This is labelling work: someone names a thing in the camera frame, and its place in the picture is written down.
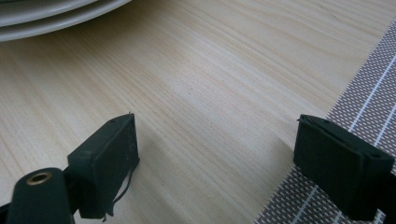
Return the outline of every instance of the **striped placemat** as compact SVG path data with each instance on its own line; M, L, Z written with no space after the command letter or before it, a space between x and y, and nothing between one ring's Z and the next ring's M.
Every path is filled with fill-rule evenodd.
M396 21L389 27L327 119L396 157ZM294 166L255 223L382 223L344 217Z

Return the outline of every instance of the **placemat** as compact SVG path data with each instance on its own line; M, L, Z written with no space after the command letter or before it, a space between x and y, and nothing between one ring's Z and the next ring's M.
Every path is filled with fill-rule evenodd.
M396 21L389 27L327 119L396 156ZM255 223L382 223L344 217L329 197L293 166Z

